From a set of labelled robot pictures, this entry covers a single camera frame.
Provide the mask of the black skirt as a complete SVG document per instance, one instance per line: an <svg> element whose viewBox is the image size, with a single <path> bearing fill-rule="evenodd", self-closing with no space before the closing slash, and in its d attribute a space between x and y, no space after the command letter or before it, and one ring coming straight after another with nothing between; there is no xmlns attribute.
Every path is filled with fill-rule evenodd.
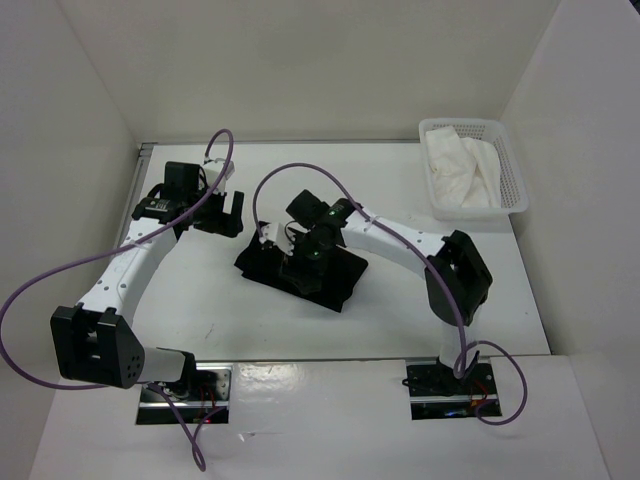
<svg viewBox="0 0 640 480"><path fill-rule="evenodd" d="M243 278L288 293L295 297L340 313L344 303L352 296L355 286L368 268L368 261L340 246L329 250L327 270L319 292L299 293L292 285L279 278L283 253L275 246L261 244L254 234L249 245L239 254L234 266Z"/></svg>

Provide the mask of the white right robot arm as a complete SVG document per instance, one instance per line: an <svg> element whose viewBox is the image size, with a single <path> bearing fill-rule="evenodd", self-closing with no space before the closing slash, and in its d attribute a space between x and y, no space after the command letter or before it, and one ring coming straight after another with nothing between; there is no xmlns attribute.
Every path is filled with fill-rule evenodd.
<svg viewBox="0 0 640 480"><path fill-rule="evenodd" d="M493 277L468 234L455 230L434 236L376 216L351 198L329 205L308 190L291 201L286 213L306 229L294 244L294 255L314 261L338 246L362 250L423 279L431 311L445 326L439 384L459 393L472 382L470 327Z"/></svg>

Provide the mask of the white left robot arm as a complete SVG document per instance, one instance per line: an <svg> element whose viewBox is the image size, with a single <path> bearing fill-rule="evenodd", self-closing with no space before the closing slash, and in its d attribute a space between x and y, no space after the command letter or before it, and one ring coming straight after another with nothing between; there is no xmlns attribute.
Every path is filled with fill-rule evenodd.
<svg viewBox="0 0 640 480"><path fill-rule="evenodd" d="M67 380L128 389L163 383L180 400L205 380L193 354L146 348L132 324L142 296L163 259L191 228L235 238L243 230L244 195L224 210L225 184L234 166L169 162L164 180L135 206L123 252L113 256L94 286L72 307L58 307L50 325L60 374Z"/></svg>

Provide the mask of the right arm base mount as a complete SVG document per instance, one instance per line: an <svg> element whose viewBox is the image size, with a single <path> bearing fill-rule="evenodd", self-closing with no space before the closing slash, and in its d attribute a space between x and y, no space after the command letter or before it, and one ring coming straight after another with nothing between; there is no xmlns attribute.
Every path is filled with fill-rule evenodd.
<svg viewBox="0 0 640 480"><path fill-rule="evenodd" d="M497 386L489 362L478 363L463 380L437 361L408 362L401 381L409 395L413 420L470 418L502 415Z"/></svg>

